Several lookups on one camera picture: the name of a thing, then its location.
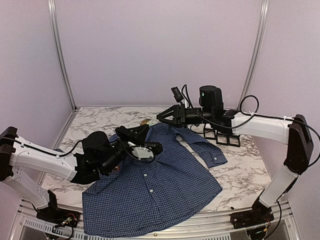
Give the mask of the blue checked button shirt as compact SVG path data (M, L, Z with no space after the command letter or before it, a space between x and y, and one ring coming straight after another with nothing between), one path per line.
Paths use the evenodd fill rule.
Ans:
M162 144L153 162L127 157L119 171L101 175L82 193L89 231L173 226L197 214L221 191L209 172L227 162L221 149L188 128L157 123L146 139Z

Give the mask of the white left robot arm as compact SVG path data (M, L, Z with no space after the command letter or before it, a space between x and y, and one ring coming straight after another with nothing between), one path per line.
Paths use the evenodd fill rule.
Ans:
M53 223L63 219L55 205L56 197L40 187L24 169L34 169L60 177L74 184L87 185L109 175L126 157L151 163L162 151L159 142L147 141L149 125L116 128L116 139L109 140L103 131L92 132L79 140L82 153L66 153L27 141L8 127L0 135L0 180L30 201Z

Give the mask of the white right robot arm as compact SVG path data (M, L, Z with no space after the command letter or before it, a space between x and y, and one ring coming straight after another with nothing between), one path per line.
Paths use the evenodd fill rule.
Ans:
M222 90L213 85L199 88L199 107L189 97L187 86L171 88L177 102L157 115L160 122L175 127L210 125L214 140L221 145L240 146L240 136L254 138L272 180L258 197L247 219L258 224L270 208L287 193L308 168L314 150L312 134L316 131L303 115L268 116L239 109L225 109Z

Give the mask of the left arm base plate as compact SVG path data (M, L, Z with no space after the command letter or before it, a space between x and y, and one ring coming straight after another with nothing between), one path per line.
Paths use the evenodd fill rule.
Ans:
M74 228L77 227L81 213L58 207L56 195L51 190L48 190L47 193L49 200L45 208L34 208L37 212L36 217L55 224L60 224L68 218L71 218L71 226Z

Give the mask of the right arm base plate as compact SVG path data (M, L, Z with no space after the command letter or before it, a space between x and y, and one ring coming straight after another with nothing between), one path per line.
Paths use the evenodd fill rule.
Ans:
M234 212L230 215L230 222L234 229L264 224L274 219L272 208L264 206L258 199L250 210Z

